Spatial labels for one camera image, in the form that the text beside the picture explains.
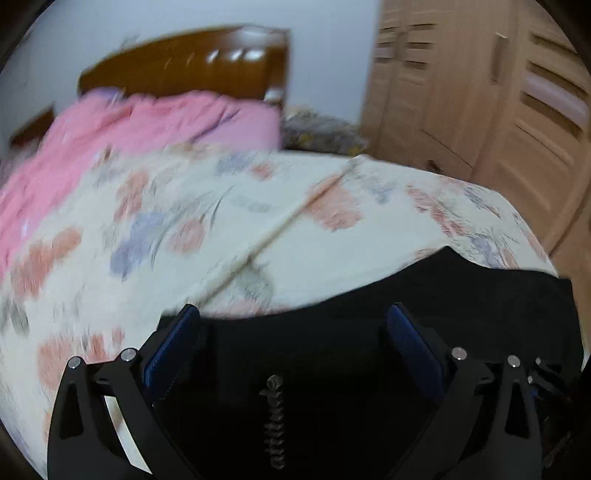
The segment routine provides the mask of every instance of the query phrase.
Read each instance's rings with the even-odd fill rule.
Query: pink blanket
[[[0,275],[45,215],[78,185],[104,148],[143,153],[183,141],[221,142],[237,150],[279,146],[279,113],[261,102],[210,92],[112,103],[86,95],[57,117],[37,155],[0,193]]]

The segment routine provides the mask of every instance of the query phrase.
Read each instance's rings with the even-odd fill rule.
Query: wardrobe
[[[503,194],[591,333],[589,93],[535,0],[384,0],[361,132],[375,158]]]

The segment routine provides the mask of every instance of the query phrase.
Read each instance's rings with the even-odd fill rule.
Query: wall
[[[288,103],[358,121],[379,0],[56,0],[0,74],[6,141],[55,103],[76,99],[80,72],[119,49],[171,32],[252,23],[290,28]]]

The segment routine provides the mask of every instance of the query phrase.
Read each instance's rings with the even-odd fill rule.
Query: black cloth
[[[380,479],[436,411],[385,333],[401,302],[422,326],[469,355],[537,356],[573,378],[582,362],[570,282],[492,270],[444,248],[395,275],[314,306],[244,320],[202,319],[207,341],[155,405],[206,478]],[[286,467],[269,465],[267,379],[284,384]]]

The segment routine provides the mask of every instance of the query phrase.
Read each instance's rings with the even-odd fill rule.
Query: headboard
[[[162,38],[112,55],[80,76],[80,93],[118,87],[156,97],[211,90],[283,106],[289,32],[254,25]]]

